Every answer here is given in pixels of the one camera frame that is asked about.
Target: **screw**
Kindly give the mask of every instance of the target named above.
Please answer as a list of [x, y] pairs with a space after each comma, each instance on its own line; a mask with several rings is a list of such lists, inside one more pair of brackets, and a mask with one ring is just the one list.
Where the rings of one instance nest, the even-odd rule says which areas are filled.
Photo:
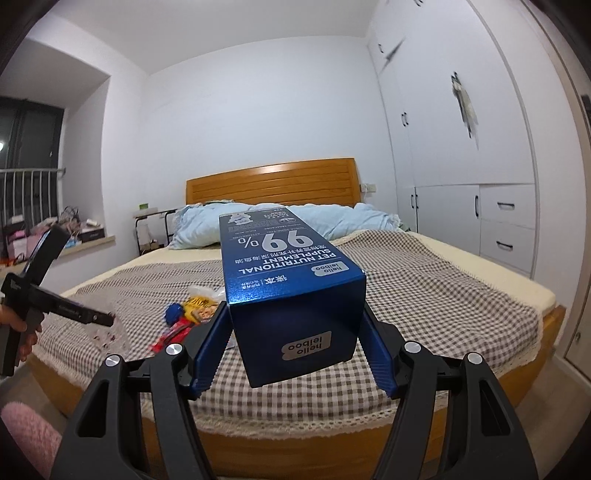
[[482, 355], [476, 352], [470, 352], [468, 354], [468, 361], [474, 365], [480, 365], [482, 363]]
[[107, 367], [114, 367], [115, 365], [117, 365], [119, 363], [119, 355], [109, 355], [106, 359], [105, 359], [105, 365]]
[[417, 342], [406, 342], [404, 344], [404, 349], [408, 353], [419, 353], [421, 351], [421, 346]]
[[178, 355], [183, 351], [183, 346], [179, 343], [171, 343], [166, 347], [166, 353], [169, 355]]

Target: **wooden headboard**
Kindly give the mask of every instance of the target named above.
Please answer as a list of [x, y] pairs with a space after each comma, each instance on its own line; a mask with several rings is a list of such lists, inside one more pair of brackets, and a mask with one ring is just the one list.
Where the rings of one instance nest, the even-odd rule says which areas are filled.
[[187, 181], [187, 205], [210, 200], [283, 205], [361, 201], [354, 158], [278, 163], [208, 175]]

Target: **red package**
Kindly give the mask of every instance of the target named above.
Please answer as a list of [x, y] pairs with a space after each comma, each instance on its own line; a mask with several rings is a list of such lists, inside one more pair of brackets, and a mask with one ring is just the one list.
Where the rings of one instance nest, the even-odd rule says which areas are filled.
[[185, 337], [189, 334], [194, 325], [195, 323], [190, 322], [185, 317], [181, 317], [177, 323], [172, 325], [172, 327], [160, 336], [158, 342], [153, 344], [150, 349], [154, 353], [159, 353], [171, 343], [183, 343], [183, 340], [185, 340]]

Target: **box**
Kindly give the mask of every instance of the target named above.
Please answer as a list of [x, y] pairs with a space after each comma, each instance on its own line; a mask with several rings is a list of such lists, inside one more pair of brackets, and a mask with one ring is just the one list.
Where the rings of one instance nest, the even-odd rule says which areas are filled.
[[226, 297], [250, 385], [351, 359], [365, 273], [288, 209], [219, 219]]
[[78, 240], [82, 241], [83, 244], [85, 244], [86, 242], [92, 242], [93, 240], [98, 240], [99, 238], [104, 238], [104, 237], [105, 237], [105, 228], [104, 227], [93, 228], [90, 230], [82, 230], [78, 234]]
[[27, 236], [25, 230], [18, 230], [8, 237], [8, 258], [13, 261], [25, 261], [27, 256]]

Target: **blue gripper pad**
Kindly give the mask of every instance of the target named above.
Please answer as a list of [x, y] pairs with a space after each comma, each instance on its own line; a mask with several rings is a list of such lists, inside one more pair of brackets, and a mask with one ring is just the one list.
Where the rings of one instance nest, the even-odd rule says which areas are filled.
[[189, 396], [192, 400], [199, 398], [203, 392], [211, 388], [231, 334], [232, 318], [228, 305], [225, 304], [212, 319], [212, 326], [193, 362], [193, 379], [189, 387]]
[[394, 378], [394, 358], [378, 332], [378, 321], [366, 305], [359, 328], [359, 341], [377, 386], [394, 398], [398, 390]]

